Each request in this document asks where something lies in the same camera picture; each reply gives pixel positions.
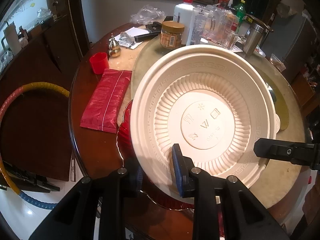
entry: red plastic cup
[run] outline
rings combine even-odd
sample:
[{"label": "red plastic cup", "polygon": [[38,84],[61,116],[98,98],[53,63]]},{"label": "red plastic cup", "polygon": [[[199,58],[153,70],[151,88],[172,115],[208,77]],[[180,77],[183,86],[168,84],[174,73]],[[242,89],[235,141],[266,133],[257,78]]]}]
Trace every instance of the red plastic cup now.
[{"label": "red plastic cup", "polygon": [[92,55],[89,59],[92,71],[96,74],[102,74],[106,68],[109,68],[108,54],[105,52],[98,52]]}]

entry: red foil package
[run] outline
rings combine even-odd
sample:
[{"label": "red foil package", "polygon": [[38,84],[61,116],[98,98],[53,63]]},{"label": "red foil package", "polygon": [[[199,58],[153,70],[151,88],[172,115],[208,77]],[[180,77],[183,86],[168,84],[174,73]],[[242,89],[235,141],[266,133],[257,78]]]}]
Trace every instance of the red foil package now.
[{"label": "red foil package", "polygon": [[128,70],[105,69],[82,114],[81,127],[116,133],[117,117],[131,73]]}]

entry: green bottle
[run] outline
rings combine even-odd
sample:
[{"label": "green bottle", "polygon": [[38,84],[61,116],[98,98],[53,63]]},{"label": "green bottle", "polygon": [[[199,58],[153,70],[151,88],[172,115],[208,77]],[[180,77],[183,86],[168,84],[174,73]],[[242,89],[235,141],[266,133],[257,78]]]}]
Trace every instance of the green bottle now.
[{"label": "green bottle", "polygon": [[245,1],[241,0],[241,2],[234,7],[237,10],[236,15],[239,17],[239,27],[244,19],[244,16],[245,16],[244,4],[245,4]]}]

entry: barcode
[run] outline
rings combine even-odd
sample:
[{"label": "barcode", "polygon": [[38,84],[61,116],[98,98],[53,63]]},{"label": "barcode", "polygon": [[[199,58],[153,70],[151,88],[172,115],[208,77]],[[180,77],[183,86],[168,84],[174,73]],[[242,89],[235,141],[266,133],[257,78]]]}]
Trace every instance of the barcode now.
[{"label": "barcode", "polygon": [[175,36],[171,36],[169,47],[173,47],[174,46],[174,39],[175,39]]}]

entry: floor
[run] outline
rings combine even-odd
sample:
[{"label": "floor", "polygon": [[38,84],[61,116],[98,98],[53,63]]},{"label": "floor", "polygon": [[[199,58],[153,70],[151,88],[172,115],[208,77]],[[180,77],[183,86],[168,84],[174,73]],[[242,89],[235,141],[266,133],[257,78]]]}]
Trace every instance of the floor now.
[{"label": "floor", "polygon": [[[295,208],[292,210],[290,217],[287,218],[285,224],[287,232],[290,234],[300,221],[303,212],[302,205],[304,203],[305,194],[311,189],[315,183],[316,171],[311,172],[312,182],[309,184],[305,191],[301,192]],[[82,178],[82,173],[76,165],[76,180],[79,181]],[[60,187],[59,192],[37,193],[26,192],[33,198],[38,200],[57,203],[61,198],[67,194],[67,192],[76,184],[76,182],[62,182],[53,179],[49,179],[49,182]],[[32,232],[37,228],[41,221],[49,214],[49,210],[37,208],[25,201],[23,201],[18,195],[16,195],[10,188],[6,191],[0,190],[0,211],[12,230],[21,240],[27,240]],[[99,231],[99,219],[96,218],[94,240],[98,240]],[[126,238],[130,239],[130,235],[133,237],[133,233],[126,229]]]}]

